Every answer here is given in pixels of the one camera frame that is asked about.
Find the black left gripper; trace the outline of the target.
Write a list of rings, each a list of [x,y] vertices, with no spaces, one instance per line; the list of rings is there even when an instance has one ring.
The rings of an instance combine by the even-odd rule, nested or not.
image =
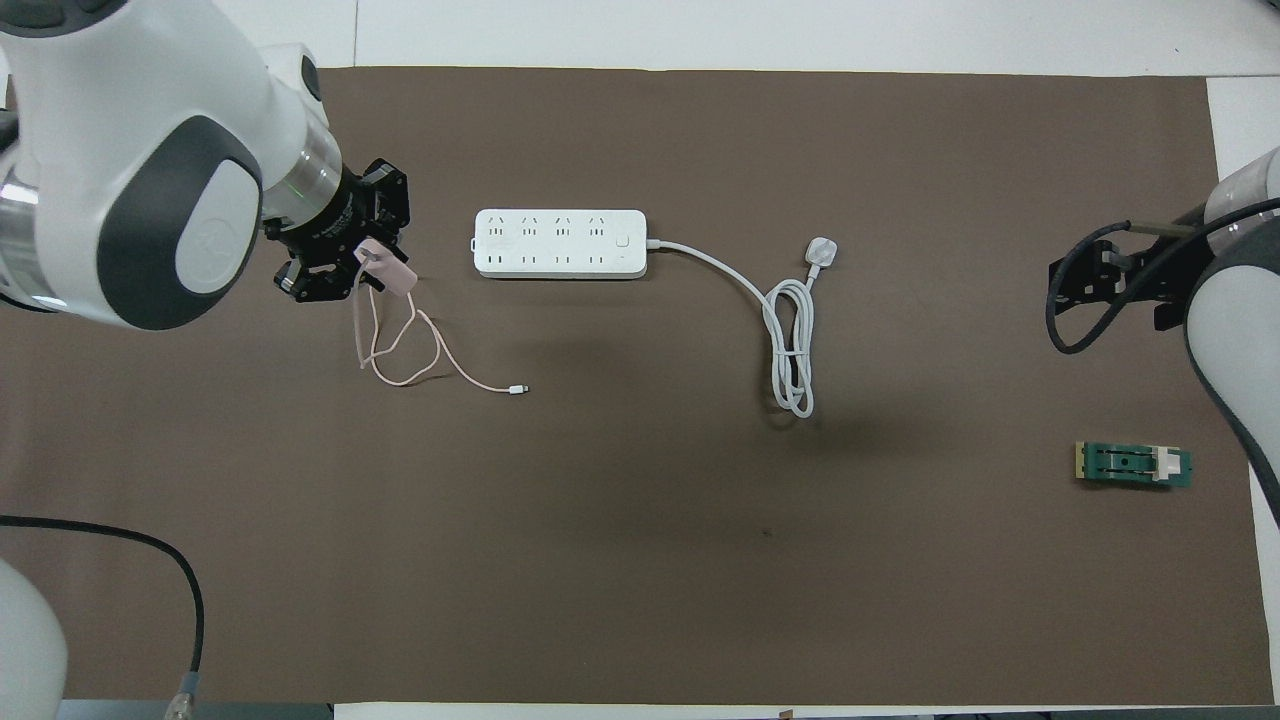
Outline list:
[[[351,254],[366,238],[398,243],[410,223],[406,173],[376,158],[362,176],[346,168],[334,196],[307,222],[266,219],[265,237],[283,245],[291,260],[275,273],[275,286],[298,304],[347,300],[361,265]]]

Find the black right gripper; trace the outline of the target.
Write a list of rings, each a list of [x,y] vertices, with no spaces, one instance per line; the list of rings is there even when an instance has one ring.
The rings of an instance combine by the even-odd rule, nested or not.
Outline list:
[[[1119,293],[1124,269],[1115,263],[1117,246],[1108,240],[1080,242],[1048,268],[1052,304],[1097,304]],[[1132,301],[1156,301],[1155,329],[1165,332],[1185,323],[1184,299],[1201,275],[1201,240],[1160,236],[1148,249],[1134,252],[1125,272]]]

